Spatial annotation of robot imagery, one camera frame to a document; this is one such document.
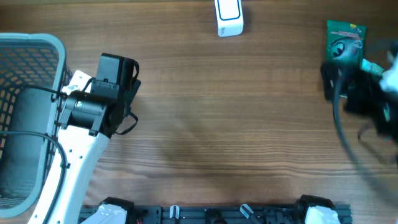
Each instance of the white plastic object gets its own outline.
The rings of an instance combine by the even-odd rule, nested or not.
[[[330,208],[315,206],[308,208],[305,224],[341,224],[336,211]]]
[[[383,79],[379,84],[385,92],[398,93],[398,57],[395,57],[392,67],[383,73]]]
[[[58,141],[67,155],[69,168],[49,224],[77,223],[81,205],[98,159],[108,145],[109,138],[98,133],[90,136],[89,130],[69,125],[58,132]],[[43,224],[57,189],[61,174],[61,155],[56,152],[49,176],[45,181],[39,202],[29,224]]]
[[[125,224],[127,211],[116,205],[101,205],[96,213],[81,224]]]
[[[229,37],[243,31],[243,11],[241,0],[214,0],[218,35]]]
[[[172,205],[170,207],[170,218],[176,218],[179,219],[180,218],[180,207],[178,205]]]
[[[71,92],[75,90],[82,90],[88,80],[91,78],[91,76],[87,75],[86,73],[82,71],[75,71],[75,74],[73,74],[72,79],[69,82],[69,85],[62,87],[62,91],[69,95]],[[91,83],[88,85],[86,89],[86,93],[89,93],[91,90]]]

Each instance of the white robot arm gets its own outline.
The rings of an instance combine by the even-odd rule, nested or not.
[[[130,112],[129,105],[141,84],[137,80],[138,73],[136,61],[102,54],[96,79],[89,81],[90,92],[85,93],[83,90],[70,93],[60,115],[58,142],[63,149],[58,149],[55,153],[29,224],[77,223],[95,165],[109,139],[114,133],[128,133],[137,123],[137,117]],[[117,133],[119,124],[128,115],[136,122],[124,132]],[[67,162],[63,166],[65,154]],[[123,209],[109,207],[105,213],[100,214],[99,219],[98,215],[93,215],[95,217],[97,219],[94,223],[117,224],[125,222],[126,214],[123,215]]]

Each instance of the black object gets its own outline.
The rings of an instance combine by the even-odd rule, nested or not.
[[[221,210],[217,208],[206,209],[205,224],[227,224],[224,220]]]
[[[127,211],[127,217],[126,217],[126,224],[128,223],[135,223],[137,220],[137,213],[134,209],[134,202],[130,202],[128,200],[120,199],[120,198],[114,198],[114,197],[108,197],[105,200],[101,202],[102,205],[116,205],[120,206],[121,208],[125,209]]]
[[[395,142],[398,140],[398,96],[396,93],[385,93],[379,86],[380,78],[370,73],[361,71],[358,67],[337,64],[336,62],[325,62],[322,67],[334,67],[338,70],[339,78],[335,82],[333,95],[333,117],[337,135],[343,149],[353,161],[358,172],[387,202],[398,206],[398,194],[392,191],[385,182],[380,182],[366,166],[364,166],[352,150],[340,121],[340,96],[348,83],[357,83],[356,89],[347,92],[347,101],[344,110],[348,113],[360,116],[368,116],[372,119],[378,134],[390,136]]]
[[[102,133],[110,138],[130,115],[136,122],[117,134],[131,131],[138,122],[137,116],[130,112],[130,104],[141,85],[138,74],[139,65],[135,60],[103,53],[96,79],[89,80],[90,93],[73,91],[68,97],[60,117],[61,128],[71,124],[89,129],[92,136]]]
[[[312,206],[330,207],[338,214],[341,224],[352,224],[351,210],[349,205],[334,205],[330,200],[310,195],[303,195],[295,204],[253,206],[253,217],[259,223],[266,224],[304,224],[305,213]],[[98,207],[82,208],[79,222],[86,220],[97,211]],[[160,206],[134,206],[134,212],[129,212],[132,218],[130,223],[136,224],[141,218],[145,224],[173,224],[174,217],[170,218],[170,207]],[[230,207],[180,207],[179,224],[252,224],[240,211],[239,206]]]
[[[322,64],[324,85],[341,80],[338,96],[347,100],[344,111],[360,116],[369,116],[378,134],[398,140],[398,95],[385,93],[379,85],[380,77],[362,71],[358,66],[327,61]],[[326,86],[325,98],[333,100],[335,88]]]

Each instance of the black mount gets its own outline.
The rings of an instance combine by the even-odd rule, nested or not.
[[[135,60],[102,53],[90,93],[73,91],[66,100],[60,117],[61,128],[71,124],[89,129],[89,135],[102,133],[110,138],[130,114],[130,104],[141,85],[138,73],[139,64]]]
[[[338,214],[341,224],[352,224],[349,205],[334,205],[331,200],[303,195],[295,204],[251,206],[251,217],[241,212],[241,207],[172,207],[137,206],[118,198],[107,198],[103,203],[122,207],[127,211],[126,224],[304,224],[309,207],[328,207]],[[82,208],[78,223],[92,216],[98,207]]]

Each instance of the green box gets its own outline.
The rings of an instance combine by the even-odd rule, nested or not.
[[[366,27],[349,22],[328,21],[326,59],[360,65]]]

